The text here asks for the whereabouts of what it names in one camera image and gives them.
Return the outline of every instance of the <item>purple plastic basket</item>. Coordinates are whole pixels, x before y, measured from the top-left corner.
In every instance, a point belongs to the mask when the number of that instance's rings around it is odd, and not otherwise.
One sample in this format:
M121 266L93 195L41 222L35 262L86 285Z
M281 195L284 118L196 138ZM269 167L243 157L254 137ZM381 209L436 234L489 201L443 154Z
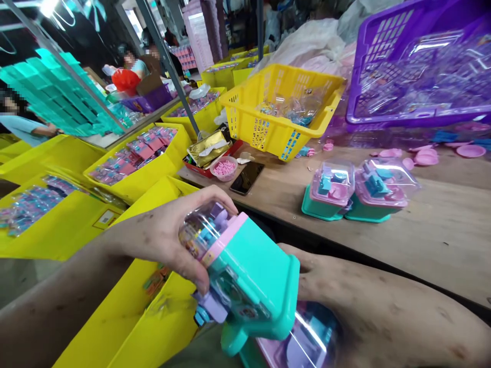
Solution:
M356 56L353 68L351 91L346 113L350 124L371 124L378 128L390 126L406 127L436 127L469 121L477 116L491 112L491 105L455 107L445 109L418 108L412 112L373 115L365 113L364 106L370 101L362 96L362 74L368 73L370 66L375 67L380 62L397 62L404 54L406 47L414 40L431 34L463 30L462 40L475 32L489 32L491 28L491 2L486 0L411 0L381 13L367 18L360 26ZM431 62L431 56L424 60ZM410 69L394 70L387 68L384 79L394 79L394 74L410 75ZM396 88L377 87L377 93L397 96L400 91Z
M120 102L132 111L151 113L170 101L172 101L172 95L169 92L169 87L167 84L162 84L161 87L154 89L145 96L136 96Z

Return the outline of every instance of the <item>red bag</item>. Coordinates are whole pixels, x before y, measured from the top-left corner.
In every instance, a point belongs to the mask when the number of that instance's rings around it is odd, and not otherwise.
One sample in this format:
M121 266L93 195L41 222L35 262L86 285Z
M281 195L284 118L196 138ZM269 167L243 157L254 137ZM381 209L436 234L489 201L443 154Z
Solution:
M129 97L137 94L137 85L142 80L138 75L128 69L118 69L113 74L113 83L119 92L126 92Z

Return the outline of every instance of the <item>wooden table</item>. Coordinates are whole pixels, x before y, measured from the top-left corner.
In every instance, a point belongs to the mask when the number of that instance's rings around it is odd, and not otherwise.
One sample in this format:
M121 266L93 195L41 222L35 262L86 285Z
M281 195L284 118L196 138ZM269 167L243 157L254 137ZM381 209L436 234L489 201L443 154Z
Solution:
M247 196L231 192L228 188L232 182L207 179L185 167L178 175L198 187L217 184L239 204L491 307L491 162L484 158L464 159L449 148L438 149L440 164L414 168L412 173L422 190L389 221L326 222L300 210L305 187L315 169L322 160L332 157L358 165L373 150L335 147L331 152L286 164L245 146L234 156L246 150L266 165Z

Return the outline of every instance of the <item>person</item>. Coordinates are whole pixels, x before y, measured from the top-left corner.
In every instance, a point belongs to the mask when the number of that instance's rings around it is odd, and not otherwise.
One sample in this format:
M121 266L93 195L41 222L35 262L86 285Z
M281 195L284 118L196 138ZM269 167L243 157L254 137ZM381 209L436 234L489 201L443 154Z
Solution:
M167 27L164 33L165 40L169 46L179 47L179 42L177 41L176 36L170 31L169 27Z
M137 58L137 53L126 42L118 46L118 54L123 58L125 68L135 72L140 79L150 74L145 62Z
M134 258L162 262L205 294L207 271L177 236L185 216L211 199L237 214L216 186L176 199L110 227L2 309L1 366L52 366ZM337 367L491 366L491 329L449 297L388 272L279 246L300 261L298 298L325 305L340 320ZM163 367L240 366L220 351L219 333L219 326L205 330Z
M17 94L9 89L0 90L0 108L0 123L32 147L46 142L59 131L53 124L45 125L26 118L34 114L27 112L27 104L23 104Z
M146 27L143 32L142 32L142 39L143 39L143 47L145 50L148 51L150 55L153 55L156 59L160 61L160 68L161 68L161 75L165 75L165 72L167 71L164 63L162 62L160 58L160 52L157 49L157 45L155 44L155 40L153 39L152 35L150 34L150 31L148 27ZM181 62L175 56L173 53L169 52L170 59L172 61L172 64L174 65L175 71L177 72L177 75L179 76L180 80L184 80L184 71L183 67L181 65Z

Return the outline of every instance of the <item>red tray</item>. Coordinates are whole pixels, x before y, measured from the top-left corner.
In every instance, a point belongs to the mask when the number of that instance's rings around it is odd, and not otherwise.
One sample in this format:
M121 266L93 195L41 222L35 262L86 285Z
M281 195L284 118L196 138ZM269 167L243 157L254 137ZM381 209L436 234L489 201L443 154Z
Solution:
M243 141L236 140L235 143L232 145L232 147L230 147L229 150L227 152L225 152L224 156L232 156L235 152L237 152L237 150L240 147L242 147L243 144L244 144ZM185 159L186 158L184 157L183 158L184 165L186 165L186 167L189 170L197 172L199 175L202 175L202 176L207 177L209 179L211 179L213 177L213 174L210 172L210 169L203 170L197 166L194 166L194 165L191 165L190 163L187 163L186 161L184 161Z

